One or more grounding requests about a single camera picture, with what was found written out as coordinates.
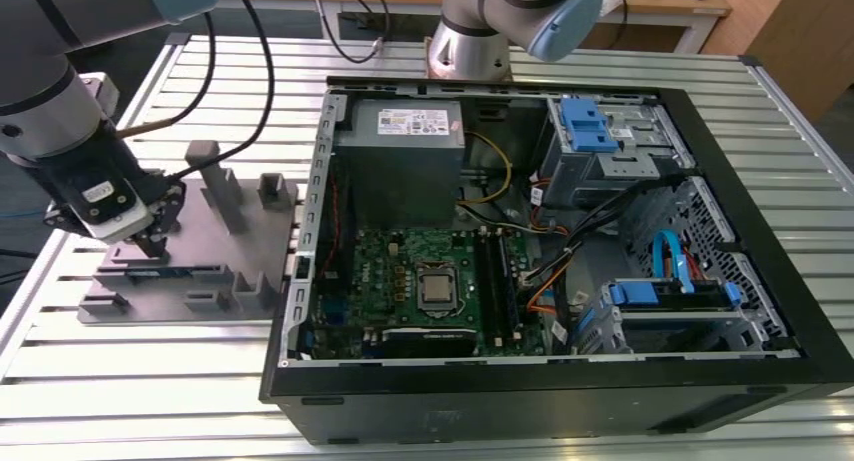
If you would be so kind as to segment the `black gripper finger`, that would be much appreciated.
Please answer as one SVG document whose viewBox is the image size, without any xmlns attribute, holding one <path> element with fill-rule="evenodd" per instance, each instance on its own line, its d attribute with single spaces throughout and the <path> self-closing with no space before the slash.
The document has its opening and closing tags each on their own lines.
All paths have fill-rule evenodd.
<svg viewBox="0 0 854 461">
<path fill-rule="evenodd" d="M 148 258 L 159 258 L 166 252 L 167 234 L 185 206 L 186 184 L 170 179 L 146 179 L 139 196 L 152 215 L 152 222 L 135 234 L 135 244 Z"/>
<path fill-rule="evenodd" d="M 67 204 L 51 201 L 43 216 L 43 224 L 76 235 L 90 235 L 84 223 Z"/>
</svg>

